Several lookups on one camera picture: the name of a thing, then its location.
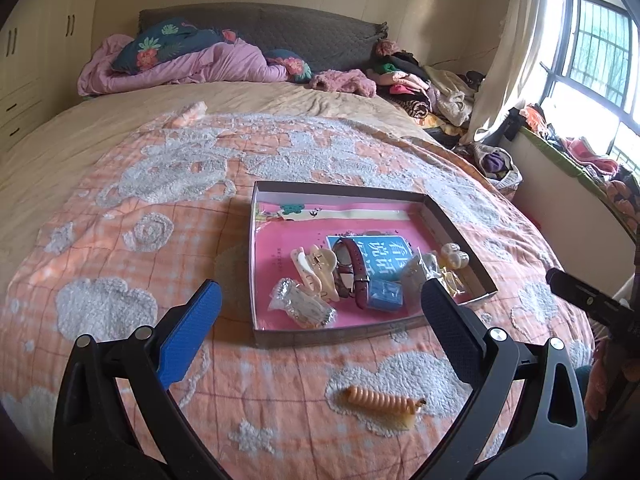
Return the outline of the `small blue box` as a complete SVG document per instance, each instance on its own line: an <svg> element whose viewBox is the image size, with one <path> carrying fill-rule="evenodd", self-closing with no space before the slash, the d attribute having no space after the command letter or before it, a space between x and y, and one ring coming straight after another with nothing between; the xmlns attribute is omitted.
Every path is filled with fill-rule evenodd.
<svg viewBox="0 0 640 480"><path fill-rule="evenodd" d="M404 292L397 282L372 280L368 285L367 306L374 310L396 312L404 305Z"/></svg>

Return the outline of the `cream curtain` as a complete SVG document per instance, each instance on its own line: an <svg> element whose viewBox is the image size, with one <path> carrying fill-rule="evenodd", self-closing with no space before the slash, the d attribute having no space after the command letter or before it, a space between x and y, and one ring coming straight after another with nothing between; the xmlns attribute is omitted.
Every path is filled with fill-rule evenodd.
<svg viewBox="0 0 640 480"><path fill-rule="evenodd" d="M488 74L477 92L462 144L494 130L516 103L533 73L544 36L548 0L509 0L502 36Z"/></svg>

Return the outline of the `pink crumpled blanket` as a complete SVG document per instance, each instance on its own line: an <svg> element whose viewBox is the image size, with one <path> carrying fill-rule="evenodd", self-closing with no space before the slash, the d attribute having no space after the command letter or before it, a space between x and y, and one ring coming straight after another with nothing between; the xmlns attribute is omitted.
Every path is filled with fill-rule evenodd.
<svg viewBox="0 0 640 480"><path fill-rule="evenodd" d="M104 96L163 84L288 81L284 66L269 65L258 47L241 39L234 44L213 44L207 49L181 55L135 75L114 72L112 62L131 41L131 37L119 34L102 41L78 77L77 93L80 96Z"/></svg>

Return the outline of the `dark grey headboard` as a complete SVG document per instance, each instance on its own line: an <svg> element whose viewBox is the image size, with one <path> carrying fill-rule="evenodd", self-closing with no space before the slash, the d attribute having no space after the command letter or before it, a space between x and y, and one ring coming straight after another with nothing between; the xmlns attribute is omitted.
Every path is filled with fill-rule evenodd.
<svg viewBox="0 0 640 480"><path fill-rule="evenodd" d="M168 18L184 18L198 28L233 29L263 51L298 54L315 73L325 70L364 70L388 26L341 14L251 2L215 2L168 6L139 12L138 29Z"/></svg>

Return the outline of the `bag with purple cloth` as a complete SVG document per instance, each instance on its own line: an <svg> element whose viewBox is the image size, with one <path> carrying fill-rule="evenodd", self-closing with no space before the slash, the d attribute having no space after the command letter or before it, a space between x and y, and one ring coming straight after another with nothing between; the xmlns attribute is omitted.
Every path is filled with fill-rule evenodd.
<svg viewBox="0 0 640 480"><path fill-rule="evenodd" d="M513 200L523 177L511 155L503 148L475 143L473 157L478 171L505 198Z"/></svg>

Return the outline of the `clear bag yellow jewelry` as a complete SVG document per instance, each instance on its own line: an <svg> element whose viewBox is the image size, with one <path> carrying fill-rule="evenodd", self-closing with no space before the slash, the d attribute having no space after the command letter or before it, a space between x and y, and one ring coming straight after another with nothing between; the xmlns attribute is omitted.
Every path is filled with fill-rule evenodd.
<svg viewBox="0 0 640 480"><path fill-rule="evenodd" d="M446 266L440 269L439 281L452 298L457 298L466 293L465 284L463 284L462 279L458 277L458 274L454 272L454 270L449 270Z"/></svg>

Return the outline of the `shallow cardboard box pink-lined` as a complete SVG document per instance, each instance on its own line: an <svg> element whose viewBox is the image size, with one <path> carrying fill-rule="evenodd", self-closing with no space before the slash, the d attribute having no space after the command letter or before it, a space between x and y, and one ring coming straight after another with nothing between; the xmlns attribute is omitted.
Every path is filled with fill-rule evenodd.
<svg viewBox="0 0 640 480"><path fill-rule="evenodd" d="M463 307L498 292L451 214L427 195L258 181L250 212L250 310L262 348L419 327L429 278Z"/></svg>

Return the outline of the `white cream hair clip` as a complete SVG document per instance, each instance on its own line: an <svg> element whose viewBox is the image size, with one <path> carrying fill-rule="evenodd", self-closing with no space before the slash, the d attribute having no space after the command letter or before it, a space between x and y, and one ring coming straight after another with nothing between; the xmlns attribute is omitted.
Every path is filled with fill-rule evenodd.
<svg viewBox="0 0 640 480"><path fill-rule="evenodd" d="M442 245L440 258L442 258L442 265L446 266L448 270L461 270L470 263L469 254L453 242Z"/></svg>

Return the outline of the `maroon leather watch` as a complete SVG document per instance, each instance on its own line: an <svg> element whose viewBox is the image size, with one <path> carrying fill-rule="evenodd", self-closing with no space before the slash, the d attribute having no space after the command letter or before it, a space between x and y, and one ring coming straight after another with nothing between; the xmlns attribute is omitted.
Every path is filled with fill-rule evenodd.
<svg viewBox="0 0 640 480"><path fill-rule="evenodd" d="M366 310L370 278L358 245L352 238L340 237L332 252L336 257L333 277L338 296L352 297L359 309Z"/></svg>

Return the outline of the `pile of clothes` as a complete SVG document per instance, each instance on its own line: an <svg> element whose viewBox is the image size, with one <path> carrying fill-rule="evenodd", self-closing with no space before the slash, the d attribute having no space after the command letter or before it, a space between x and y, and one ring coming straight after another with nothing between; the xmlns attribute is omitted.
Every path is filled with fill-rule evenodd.
<svg viewBox="0 0 640 480"><path fill-rule="evenodd" d="M365 70L325 70L312 75L309 85L327 92L379 96L432 136L460 139L468 131L475 96L484 79L475 70L458 75L421 65L396 42L381 39Z"/></svg>

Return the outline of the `clear bag silver jewelry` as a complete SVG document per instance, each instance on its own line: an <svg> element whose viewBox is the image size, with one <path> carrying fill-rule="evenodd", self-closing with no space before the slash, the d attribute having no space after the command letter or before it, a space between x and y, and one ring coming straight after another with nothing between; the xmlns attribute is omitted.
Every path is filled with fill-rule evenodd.
<svg viewBox="0 0 640 480"><path fill-rule="evenodd" d="M306 330L327 328L337 320L334 307L311 295L292 278L281 278L270 294L269 311L284 312L299 327Z"/></svg>

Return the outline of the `clear bag of earrings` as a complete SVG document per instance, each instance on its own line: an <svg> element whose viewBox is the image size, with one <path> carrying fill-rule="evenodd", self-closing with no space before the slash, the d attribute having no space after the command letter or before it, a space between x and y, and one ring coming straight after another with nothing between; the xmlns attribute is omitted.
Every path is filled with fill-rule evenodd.
<svg viewBox="0 0 640 480"><path fill-rule="evenodd" d="M420 304L425 282L442 277L436 252L418 252L400 272L400 284L407 307Z"/></svg>

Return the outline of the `cream wardrobe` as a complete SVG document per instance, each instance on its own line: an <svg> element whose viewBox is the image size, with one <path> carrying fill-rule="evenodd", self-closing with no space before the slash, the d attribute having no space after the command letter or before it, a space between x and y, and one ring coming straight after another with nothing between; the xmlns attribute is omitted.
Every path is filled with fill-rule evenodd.
<svg viewBox="0 0 640 480"><path fill-rule="evenodd" d="M17 0L1 29L1 151L80 101L96 0Z"/></svg>

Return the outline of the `window with metal grille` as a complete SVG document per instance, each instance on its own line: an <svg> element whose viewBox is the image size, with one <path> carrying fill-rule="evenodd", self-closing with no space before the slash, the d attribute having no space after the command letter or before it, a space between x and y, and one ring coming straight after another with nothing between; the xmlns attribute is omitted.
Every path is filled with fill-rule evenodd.
<svg viewBox="0 0 640 480"><path fill-rule="evenodd" d="M561 139L639 171L639 27L606 0L548 0L540 104Z"/></svg>

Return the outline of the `beige hair claw clip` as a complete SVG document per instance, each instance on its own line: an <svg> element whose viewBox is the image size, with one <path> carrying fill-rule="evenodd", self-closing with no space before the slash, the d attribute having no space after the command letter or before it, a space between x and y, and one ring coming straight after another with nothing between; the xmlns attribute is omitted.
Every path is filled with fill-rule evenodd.
<svg viewBox="0 0 640 480"><path fill-rule="evenodd" d="M292 250L290 257L303 286L311 295L329 302L341 299L333 275L337 258L331 249L317 245L312 245L308 250L299 247Z"/></svg>

